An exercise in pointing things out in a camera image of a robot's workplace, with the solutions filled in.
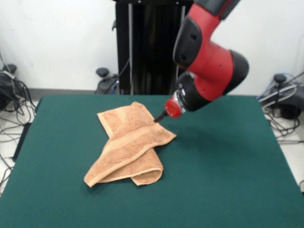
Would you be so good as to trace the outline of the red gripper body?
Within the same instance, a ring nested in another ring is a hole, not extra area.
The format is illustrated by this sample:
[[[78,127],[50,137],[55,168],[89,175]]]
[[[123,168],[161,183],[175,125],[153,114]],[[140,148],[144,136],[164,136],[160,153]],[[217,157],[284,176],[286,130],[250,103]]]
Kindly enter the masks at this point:
[[[165,111],[167,112],[168,116],[172,118],[178,118],[182,115],[180,105],[172,98],[165,102]]]

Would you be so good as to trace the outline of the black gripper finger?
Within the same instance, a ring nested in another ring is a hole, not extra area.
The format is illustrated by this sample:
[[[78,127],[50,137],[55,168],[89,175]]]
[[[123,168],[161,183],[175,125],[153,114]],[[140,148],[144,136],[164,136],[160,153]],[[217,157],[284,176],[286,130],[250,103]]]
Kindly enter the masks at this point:
[[[155,123],[158,123],[158,122],[160,122],[163,118],[165,118],[166,116],[167,116],[167,111],[164,110],[158,117],[156,117],[156,118],[154,119],[154,122],[155,122]]]

